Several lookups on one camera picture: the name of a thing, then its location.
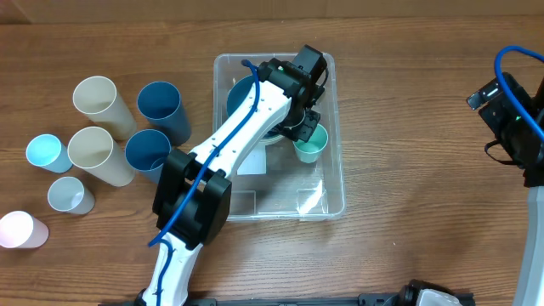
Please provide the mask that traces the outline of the tall blue cup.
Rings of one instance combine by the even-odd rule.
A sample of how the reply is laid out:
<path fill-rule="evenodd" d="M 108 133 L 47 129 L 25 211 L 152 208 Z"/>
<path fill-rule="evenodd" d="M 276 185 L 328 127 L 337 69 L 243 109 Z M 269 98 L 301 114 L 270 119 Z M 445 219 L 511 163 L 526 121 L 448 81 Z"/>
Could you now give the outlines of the tall blue cup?
<path fill-rule="evenodd" d="M 172 146 L 166 134 L 156 129 L 144 129 L 128 140 L 125 157 L 131 167 L 158 184 L 171 150 Z"/>
<path fill-rule="evenodd" d="M 137 106 L 150 124 L 169 137 L 172 145 L 179 146 L 190 139 L 191 127 L 181 93 L 170 82 L 147 84 L 139 92 Z"/>

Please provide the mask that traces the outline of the small grey cup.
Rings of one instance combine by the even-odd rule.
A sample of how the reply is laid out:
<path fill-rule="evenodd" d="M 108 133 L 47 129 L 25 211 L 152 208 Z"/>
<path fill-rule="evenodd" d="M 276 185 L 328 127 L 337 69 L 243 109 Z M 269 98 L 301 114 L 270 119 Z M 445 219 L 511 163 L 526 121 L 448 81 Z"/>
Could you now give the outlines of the small grey cup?
<path fill-rule="evenodd" d="M 95 204 L 94 195 L 75 177 L 62 177 L 48 189 L 48 204 L 61 213 L 83 215 L 89 213 Z"/>

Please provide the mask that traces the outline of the small pink cup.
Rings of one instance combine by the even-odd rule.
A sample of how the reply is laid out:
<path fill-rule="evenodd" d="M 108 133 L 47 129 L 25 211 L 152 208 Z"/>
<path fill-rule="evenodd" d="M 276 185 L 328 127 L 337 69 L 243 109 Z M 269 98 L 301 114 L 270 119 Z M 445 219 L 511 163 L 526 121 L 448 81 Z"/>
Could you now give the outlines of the small pink cup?
<path fill-rule="evenodd" d="M 1 218 L 1 246 L 38 248 L 48 239 L 48 227 L 28 212 L 13 211 Z"/>

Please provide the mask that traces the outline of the small mint green cup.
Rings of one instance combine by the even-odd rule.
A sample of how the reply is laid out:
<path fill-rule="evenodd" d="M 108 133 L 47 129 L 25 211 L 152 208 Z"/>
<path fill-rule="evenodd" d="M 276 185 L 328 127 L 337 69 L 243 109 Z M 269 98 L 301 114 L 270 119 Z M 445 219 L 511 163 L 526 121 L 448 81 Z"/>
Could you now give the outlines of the small mint green cup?
<path fill-rule="evenodd" d="M 325 149 L 328 140 L 327 130 L 321 124 L 318 124 L 307 142 L 298 140 L 293 143 L 298 160 L 304 163 L 316 162 Z"/>

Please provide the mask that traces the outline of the small light blue cup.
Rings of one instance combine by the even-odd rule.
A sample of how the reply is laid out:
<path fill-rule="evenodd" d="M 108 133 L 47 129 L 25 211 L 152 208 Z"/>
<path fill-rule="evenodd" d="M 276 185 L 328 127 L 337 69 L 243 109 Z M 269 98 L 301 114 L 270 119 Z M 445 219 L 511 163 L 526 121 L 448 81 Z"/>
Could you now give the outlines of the small light blue cup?
<path fill-rule="evenodd" d="M 52 134 L 41 134 L 30 141 L 25 150 L 27 161 L 53 173 L 65 173 L 73 164 L 66 146 Z"/>

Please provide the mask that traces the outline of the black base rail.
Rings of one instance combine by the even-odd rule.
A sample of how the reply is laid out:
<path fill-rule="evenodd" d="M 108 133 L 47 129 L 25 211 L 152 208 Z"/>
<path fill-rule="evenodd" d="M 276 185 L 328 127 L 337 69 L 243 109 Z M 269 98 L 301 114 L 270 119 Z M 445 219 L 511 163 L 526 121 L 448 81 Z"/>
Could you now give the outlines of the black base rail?
<path fill-rule="evenodd" d="M 411 280 L 396 293 L 361 293 L 357 297 L 247 299 L 218 301 L 216 299 L 188 299 L 186 306 L 383 306 L 416 305 L 417 295 L 424 290 L 434 289 L 439 293 L 454 294 L 460 305 L 475 306 L 472 293 L 454 293 L 450 289 L 422 280 Z"/>

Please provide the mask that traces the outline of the clear plastic storage bin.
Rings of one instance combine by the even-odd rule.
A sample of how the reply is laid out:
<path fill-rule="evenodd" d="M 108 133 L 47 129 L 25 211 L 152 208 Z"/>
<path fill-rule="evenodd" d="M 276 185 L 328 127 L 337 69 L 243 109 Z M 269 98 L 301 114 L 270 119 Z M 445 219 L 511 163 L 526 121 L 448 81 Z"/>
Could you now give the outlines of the clear plastic storage bin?
<path fill-rule="evenodd" d="M 340 215 L 345 209 L 342 148 L 340 140 L 335 63 L 323 54 L 328 67 L 326 91 L 312 109 L 320 113 L 321 124 L 329 140 L 320 158 L 313 163 L 298 160 L 292 141 L 286 137 L 265 146 L 266 174 L 232 173 L 232 193 L 228 219 L 324 220 Z M 242 78 L 251 75 L 242 65 L 253 65 L 276 58 L 292 61 L 295 54 L 220 54 L 213 67 L 213 133 L 229 118 L 226 105 L 229 91 Z"/>

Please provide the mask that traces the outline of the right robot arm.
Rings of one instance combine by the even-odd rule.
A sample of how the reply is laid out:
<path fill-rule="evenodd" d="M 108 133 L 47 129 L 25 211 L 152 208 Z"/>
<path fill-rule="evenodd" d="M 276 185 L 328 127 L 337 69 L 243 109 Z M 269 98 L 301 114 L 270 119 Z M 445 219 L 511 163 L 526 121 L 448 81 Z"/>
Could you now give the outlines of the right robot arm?
<path fill-rule="evenodd" d="M 495 78 L 476 93 L 484 103 L 479 115 L 496 137 L 484 148 L 500 145 L 510 158 L 499 162 L 524 171 L 528 229 L 513 304 L 543 306 L 543 141 L 521 118 L 506 91 L 511 90 L 539 124 L 543 123 L 543 104 L 530 97 L 511 74 L 503 72 L 501 76 L 505 86 Z"/>

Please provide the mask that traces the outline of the white label in bin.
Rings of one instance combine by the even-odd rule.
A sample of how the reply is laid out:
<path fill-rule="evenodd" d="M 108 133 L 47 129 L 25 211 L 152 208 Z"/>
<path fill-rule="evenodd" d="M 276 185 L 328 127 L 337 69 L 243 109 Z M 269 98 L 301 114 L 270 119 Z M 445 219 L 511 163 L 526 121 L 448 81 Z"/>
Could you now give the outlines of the white label in bin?
<path fill-rule="evenodd" d="M 267 158 L 264 145 L 256 146 L 237 170 L 239 176 L 266 174 Z"/>

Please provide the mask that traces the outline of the tall cream cup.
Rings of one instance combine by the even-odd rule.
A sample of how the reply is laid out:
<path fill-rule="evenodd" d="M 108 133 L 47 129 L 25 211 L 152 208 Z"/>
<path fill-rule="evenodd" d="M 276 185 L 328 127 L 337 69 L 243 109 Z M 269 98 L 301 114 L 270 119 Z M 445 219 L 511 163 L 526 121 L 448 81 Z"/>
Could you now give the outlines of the tall cream cup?
<path fill-rule="evenodd" d="M 105 76 L 90 76 L 74 89 L 72 102 L 78 111 L 115 140 L 126 140 L 137 131 L 137 122 L 115 83 Z"/>
<path fill-rule="evenodd" d="M 135 177 L 122 149 L 102 127 L 85 127 L 75 133 L 67 152 L 75 166 L 112 186 L 128 185 Z"/>

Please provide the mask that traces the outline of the dark blue bowl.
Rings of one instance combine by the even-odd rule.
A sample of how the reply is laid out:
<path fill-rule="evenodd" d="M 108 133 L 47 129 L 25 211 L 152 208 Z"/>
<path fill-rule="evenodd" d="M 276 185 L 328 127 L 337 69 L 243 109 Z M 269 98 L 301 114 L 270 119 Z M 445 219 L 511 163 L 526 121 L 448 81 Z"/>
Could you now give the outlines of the dark blue bowl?
<path fill-rule="evenodd" d="M 252 86 L 254 85 L 254 78 L 252 75 L 245 76 L 239 80 L 234 87 L 229 91 L 227 98 L 227 115 L 231 116 L 236 109 L 242 104 L 246 96 L 250 92 Z"/>

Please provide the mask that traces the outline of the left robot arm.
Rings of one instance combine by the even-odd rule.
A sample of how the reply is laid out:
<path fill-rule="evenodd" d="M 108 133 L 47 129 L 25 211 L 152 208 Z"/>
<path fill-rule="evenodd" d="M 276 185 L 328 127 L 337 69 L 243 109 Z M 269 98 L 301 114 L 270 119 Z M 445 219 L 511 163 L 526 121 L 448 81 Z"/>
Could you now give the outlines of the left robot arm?
<path fill-rule="evenodd" d="M 320 115 L 313 111 L 324 92 L 324 59 L 273 58 L 260 65 L 244 59 L 252 86 L 235 112 L 190 152 L 172 150 L 161 171 L 152 211 L 159 247 L 151 282 L 137 305 L 182 305 L 200 250 L 213 241 L 230 212 L 231 175 L 271 130 L 308 141 Z"/>

